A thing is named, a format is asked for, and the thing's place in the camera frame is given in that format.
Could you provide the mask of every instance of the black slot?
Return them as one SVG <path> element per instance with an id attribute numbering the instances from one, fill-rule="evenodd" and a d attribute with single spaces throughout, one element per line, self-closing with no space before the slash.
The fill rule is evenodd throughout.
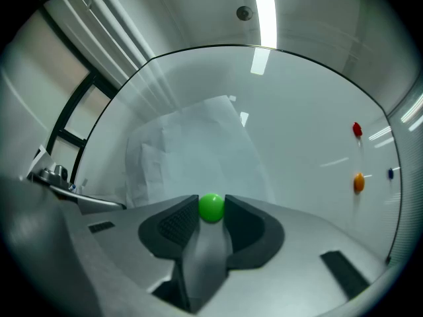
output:
<path id="1" fill-rule="evenodd" d="M 364 279 L 361 273 L 358 272 L 340 251 L 327 252 L 326 254 L 320 255 L 320 257 L 329 268 L 348 299 L 353 299 L 369 286 L 369 283 Z"/>
<path id="2" fill-rule="evenodd" d="M 90 231 L 95 234 L 96 232 L 100 232 L 106 229 L 110 229 L 114 227 L 114 224 L 112 222 L 101 222 L 101 223 L 97 223 L 96 225 L 90 225 L 88 226 Z"/>

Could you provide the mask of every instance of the green ball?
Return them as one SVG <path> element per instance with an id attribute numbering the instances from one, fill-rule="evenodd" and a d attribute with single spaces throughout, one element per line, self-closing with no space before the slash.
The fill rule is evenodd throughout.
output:
<path id="1" fill-rule="evenodd" d="M 225 212 L 225 201 L 217 194 L 207 194 L 198 202 L 200 217 L 207 222 L 218 222 Z"/>

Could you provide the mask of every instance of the black frame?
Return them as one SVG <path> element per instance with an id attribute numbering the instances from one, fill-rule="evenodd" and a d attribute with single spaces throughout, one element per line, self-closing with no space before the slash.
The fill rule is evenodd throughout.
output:
<path id="1" fill-rule="evenodd" d="M 52 134 L 48 139 L 47 143 L 47 153 L 52 154 L 54 144 L 58 137 L 64 139 L 65 141 L 71 143 L 72 145 L 79 148 L 77 158 L 73 164 L 72 173 L 70 182 L 74 183 L 78 171 L 79 163 L 81 162 L 82 155 L 84 153 L 85 145 L 87 144 L 88 138 L 90 137 L 93 129 L 98 121 L 94 124 L 93 128 L 87 139 L 81 139 L 74 134 L 68 132 L 65 129 L 69 118 L 71 117 L 73 111 L 76 109 L 79 101 L 84 97 L 85 93 L 92 87 L 95 86 L 99 91 L 106 95 L 110 101 L 118 93 L 118 89 L 115 88 L 108 80 L 95 68 L 85 57 L 84 55 L 72 44 L 71 40 L 63 33 L 60 27 L 56 24 L 53 18 L 48 14 L 47 10 L 44 7 L 40 7 L 39 11 L 43 16 L 44 20 L 48 23 L 50 28 L 54 31 L 56 36 L 62 41 L 66 48 L 84 65 L 84 67 L 89 71 L 89 74 L 83 79 L 79 86 L 72 93 L 69 100 L 66 102 L 66 105 L 63 107 L 56 124 L 53 127 Z"/>

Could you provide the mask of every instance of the orange ball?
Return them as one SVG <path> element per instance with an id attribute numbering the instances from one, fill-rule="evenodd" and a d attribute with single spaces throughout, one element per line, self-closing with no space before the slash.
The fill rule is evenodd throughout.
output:
<path id="1" fill-rule="evenodd" d="M 354 191 L 355 192 L 362 192 L 364 189 L 364 176 L 362 173 L 359 173 L 354 178 Z"/>

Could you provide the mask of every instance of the white plastic sheet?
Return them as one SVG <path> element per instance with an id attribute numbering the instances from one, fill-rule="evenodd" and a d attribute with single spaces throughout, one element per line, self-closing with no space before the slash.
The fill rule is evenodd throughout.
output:
<path id="1" fill-rule="evenodd" d="M 274 203 L 265 171 L 227 96 L 161 116 L 126 147 L 129 207 L 180 195 L 241 195 Z"/>

